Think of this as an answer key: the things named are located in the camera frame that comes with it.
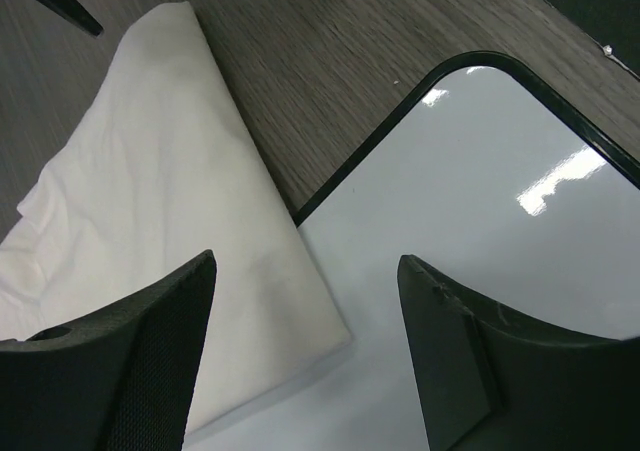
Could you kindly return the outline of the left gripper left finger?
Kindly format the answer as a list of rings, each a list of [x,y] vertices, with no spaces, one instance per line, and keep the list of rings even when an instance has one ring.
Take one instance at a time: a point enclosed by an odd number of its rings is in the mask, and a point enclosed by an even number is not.
[[[2,341],[2,449],[181,449],[215,280],[206,250],[97,311]]]

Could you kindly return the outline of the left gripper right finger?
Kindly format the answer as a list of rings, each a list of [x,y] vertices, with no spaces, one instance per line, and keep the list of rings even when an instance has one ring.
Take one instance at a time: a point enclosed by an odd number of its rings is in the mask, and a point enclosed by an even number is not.
[[[555,326],[414,255],[397,283],[433,450],[635,450],[639,342]]]

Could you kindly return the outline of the white t shirt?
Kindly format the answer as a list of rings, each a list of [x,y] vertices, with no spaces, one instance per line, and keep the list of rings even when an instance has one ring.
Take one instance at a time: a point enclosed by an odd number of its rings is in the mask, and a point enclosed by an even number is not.
[[[218,271],[187,431],[351,335],[189,3],[125,33],[99,92],[1,244],[1,335],[100,309],[204,250]]]

